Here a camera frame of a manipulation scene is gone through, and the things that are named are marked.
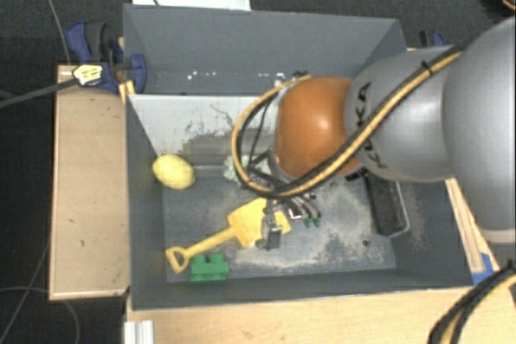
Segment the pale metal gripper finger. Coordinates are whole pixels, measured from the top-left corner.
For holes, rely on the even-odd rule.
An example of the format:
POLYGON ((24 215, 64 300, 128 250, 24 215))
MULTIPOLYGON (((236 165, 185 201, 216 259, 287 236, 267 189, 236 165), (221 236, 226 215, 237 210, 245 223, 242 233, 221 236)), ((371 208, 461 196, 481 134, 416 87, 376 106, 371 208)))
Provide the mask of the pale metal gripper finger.
POLYGON ((261 235, 262 239, 260 245, 262 247, 269 247, 273 238, 273 229, 275 227, 275 218, 272 212, 267 212, 262 218, 261 235))
POLYGON ((284 226, 280 223, 280 221, 276 218, 276 215, 273 215, 273 220, 271 224, 271 249, 277 249, 281 245, 281 236, 283 233, 284 226))

